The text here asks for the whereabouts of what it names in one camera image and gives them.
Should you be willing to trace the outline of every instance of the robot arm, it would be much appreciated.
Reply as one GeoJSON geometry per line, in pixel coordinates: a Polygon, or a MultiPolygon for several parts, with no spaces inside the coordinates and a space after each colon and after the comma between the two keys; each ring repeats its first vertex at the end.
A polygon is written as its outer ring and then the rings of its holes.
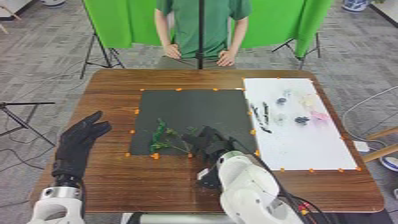
{"type": "Polygon", "coordinates": [[[52,187],[41,192],[28,224],[83,224],[83,173],[89,152],[96,139],[112,129],[108,122],[96,123],[99,118],[101,112],[98,111],[60,136],[52,172],[55,181],[52,187]],[[50,216],[62,212],[64,217],[52,219],[50,216]]]}
{"type": "Polygon", "coordinates": [[[238,224],[300,224],[300,218],[277,199],[275,179],[240,151],[227,152],[217,163],[222,184],[220,205],[238,224]]]}
{"type": "Polygon", "coordinates": [[[197,183],[206,188],[220,188],[220,205],[238,224],[302,224],[282,200],[279,200],[279,183],[272,173],[258,164],[251,154],[243,154],[219,131],[204,127],[197,137],[185,137],[194,145],[194,153],[203,153],[211,168],[197,175],[197,183]]]}

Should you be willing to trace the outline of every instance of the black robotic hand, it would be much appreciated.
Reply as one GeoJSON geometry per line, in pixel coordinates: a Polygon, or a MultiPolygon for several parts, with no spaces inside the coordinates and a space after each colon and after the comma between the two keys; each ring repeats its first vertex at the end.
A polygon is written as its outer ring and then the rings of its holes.
{"type": "Polygon", "coordinates": [[[52,172],[53,177],[59,175],[71,175],[80,179],[83,178],[91,148],[96,139],[112,129],[107,121],[96,123],[101,115],[103,112],[98,111],[60,135],[52,172]]]}

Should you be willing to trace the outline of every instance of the green screen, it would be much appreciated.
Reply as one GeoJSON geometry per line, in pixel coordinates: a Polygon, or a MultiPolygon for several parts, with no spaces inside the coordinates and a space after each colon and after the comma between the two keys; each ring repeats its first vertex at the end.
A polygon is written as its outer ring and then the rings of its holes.
{"type": "MultiPolygon", "coordinates": [[[[242,47],[268,46],[293,38],[295,55],[302,57],[332,0],[251,1],[252,14],[242,47]]],[[[105,47],[130,48],[133,43],[160,45],[155,27],[156,0],[83,0],[83,3],[105,47]]]]}

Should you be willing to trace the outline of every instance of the black stand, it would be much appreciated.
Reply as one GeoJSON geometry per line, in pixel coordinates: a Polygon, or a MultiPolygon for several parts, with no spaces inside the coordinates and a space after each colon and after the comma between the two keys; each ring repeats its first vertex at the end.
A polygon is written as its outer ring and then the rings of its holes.
{"type": "Polygon", "coordinates": [[[89,51],[87,51],[87,56],[85,56],[85,62],[83,62],[83,69],[82,69],[80,79],[83,79],[87,65],[96,65],[96,66],[101,66],[103,68],[114,68],[119,65],[123,68],[126,68],[123,63],[121,63],[117,55],[119,55],[119,52],[115,51],[114,48],[108,49],[108,55],[107,55],[107,50],[105,50],[105,47],[103,47],[103,43],[101,43],[98,35],[94,33],[92,37],[91,37],[91,45],[89,45],[89,51]],[[105,65],[103,64],[96,64],[94,62],[89,61],[91,60],[91,50],[92,50],[94,41],[98,41],[98,44],[99,44],[101,53],[103,53],[103,59],[105,59],[105,63],[107,63],[105,65]]]}
{"type": "Polygon", "coordinates": [[[197,58],[197,69],[203,69],[203,43],[204,43],[204,0],[199,0],[199,50],[195,54],[197,58]]]}
{"type": "MultiPolygon", "coordinates": [[[[293,41],[293,39],[290,39],[290,40],[284,42],[284,44],[272,50],[272,53],[274,53],[274,52],[286,46],[286,47],[290,48],[293,54],[295,54],[295,50],[293,50],[293,48],[291,48],[291,46],[290,46],[290,42],[291,42],[291,41],[293,41]]],[[[302,70],[302,67],[304,67],[306,57],[307,57],[307,55],[309,55],[314,51],[318,52],[318,58],[322,58],[322,55],[320,55],[320,34],[318,34],[318,33],[314,34],[314,41],[316,41],[316,46],[314,46],[313,50],[306,52],[302,58],[297,57],[297,59],[298,59],[298,61],[300,61],[298,70],[302,70]]]]}
{"type": "Polygon", "coordinates": [[[48,144],[52,146],[55,146],[55,144],[52,143],[52,141],[48,140],[46,136],[39,133],[39,131],[32,128],[32,126],[28,125],[28,122],[32,120],[34,117],[34,113],[37,110],[39,105],[46,105],[46,104],[55,104],[53,102],[39,102],[39,103],[0,103],[0,110],[4,111],[4,113],[7,114],[7,116],[11,117],[11,119],[16,121],[16,123],[20,124],[20,127],[16,127],[14,129],[11,129],[9,131],[5,131],[4,133],[0,133],[0,137],[7,134],[11,134],[12,132],[20,131],[23,128],[28,129],[34,134],[37,135],[37,137],[48,142],[48,144]],[[34,105],[34,109],[30,111],[28,114],[28,118],[23,121],[21,118],[16,116],[16,114],[11,112],[11,110],[7,109],[7,106],[23,106],[23,105],[34,105]]]}

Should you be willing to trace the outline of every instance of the wooden table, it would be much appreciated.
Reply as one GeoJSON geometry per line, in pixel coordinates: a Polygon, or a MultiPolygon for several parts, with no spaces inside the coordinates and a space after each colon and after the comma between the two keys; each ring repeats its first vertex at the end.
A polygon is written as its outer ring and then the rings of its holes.
{"type": "MultiPolygon", "coordinates": [[[[187,156],[126,156],[135,124],[135,109],[140,89],[231,89],[242,88],[242,77],[309,78],[329,109],[345,143],[362,171],[275,172],[290,192],[306,198],[327,212],[377,212],[384,208],[380,191],[370,176],[354,143],[343,129],[332,105],[316,81],[306,71],[98,71],[69,124],[96,111],[114,126],[98,140],[85,171],[87,212],[220,212],[219,192],[195,186],[195,174],[203,169],[201,159],[187,156]]],[[[52,183],[48,164],[32,193],[37,200],[43,188],[52,183]]]]}

